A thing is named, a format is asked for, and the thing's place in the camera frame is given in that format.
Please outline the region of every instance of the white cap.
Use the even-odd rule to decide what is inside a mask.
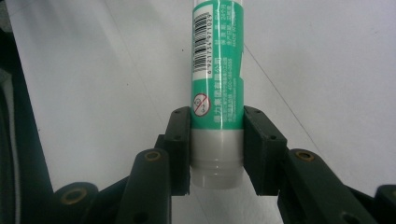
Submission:
[[[233,189],[242,183],[243,130],[191,129],[191,180],[208,189]]]

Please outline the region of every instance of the label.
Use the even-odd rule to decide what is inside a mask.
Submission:
[[[243,9],[206,1],[193,11],[191,127],[243,129]]]

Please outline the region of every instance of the table surface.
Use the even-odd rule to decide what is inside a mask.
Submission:
[[[103,189],[190,104],[192,1],[7,0],[54,189]],[[245,2],[245,105],[347,185],[396,183],[396,3]],[[191,186],[174,223],[282,223],[276,197]]]

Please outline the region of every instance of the white background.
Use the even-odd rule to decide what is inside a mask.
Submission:
[[[192,1],[7,0],[54,189],[103,189],[189,105]],[[396,2],[245,2],[245,105],[347,185],[396,184]],[[174,223],[282,223],[276,198],[191,186]]]

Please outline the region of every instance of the screw hole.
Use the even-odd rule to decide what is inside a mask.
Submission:
[[[146,161],[157,161],[160,157],[161,154],[158,151],[150,151],[145,155]]]
[[[134,215],[134,223],[145,223],[149,220],[149,214],[140,212]]]
[[[344,213],[342,215],[342,218],[347,224],[360,224],[361,223],[355,216],[353,216],[349,213]]]
[[[70,189],[62,195],[61,203],[67,205],[78,203],[83,200],[87,194],[88,191],[85,188]]]
[[[312,161],[315,158],[314,155],[307,151],[297,151],[296,156],[302,161]]]

